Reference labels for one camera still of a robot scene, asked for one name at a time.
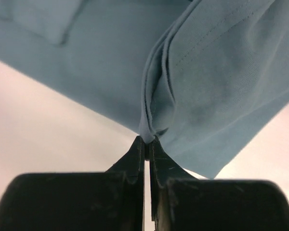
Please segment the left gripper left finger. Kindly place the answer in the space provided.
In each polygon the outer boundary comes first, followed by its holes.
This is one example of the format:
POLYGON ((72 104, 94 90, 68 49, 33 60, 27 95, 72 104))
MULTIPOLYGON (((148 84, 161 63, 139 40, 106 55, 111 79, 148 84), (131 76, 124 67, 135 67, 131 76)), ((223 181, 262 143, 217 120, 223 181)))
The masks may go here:
POLYGON ((0 231, 142 231, 145 144, 105 172, 26 173, 0 200, 0 231))

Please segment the grey-blue t shirt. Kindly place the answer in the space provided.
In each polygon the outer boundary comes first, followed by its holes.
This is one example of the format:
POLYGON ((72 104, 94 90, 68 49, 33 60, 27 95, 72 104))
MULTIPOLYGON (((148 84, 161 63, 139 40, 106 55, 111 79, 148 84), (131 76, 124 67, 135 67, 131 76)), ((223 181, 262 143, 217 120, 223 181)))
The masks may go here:
POLYGON ((289 0, 0 0, 0 60, 212 179, 289 102, 289 0))

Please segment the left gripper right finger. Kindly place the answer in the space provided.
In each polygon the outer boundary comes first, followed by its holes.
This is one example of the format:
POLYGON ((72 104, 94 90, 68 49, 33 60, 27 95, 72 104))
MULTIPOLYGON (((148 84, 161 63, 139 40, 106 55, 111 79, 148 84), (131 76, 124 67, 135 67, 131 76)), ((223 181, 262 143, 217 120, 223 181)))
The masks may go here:
POLYGON ((148 146, 151 216, 157 231, 289 231, 289 203, 267 180, 200 180, 158 139, 148 146))

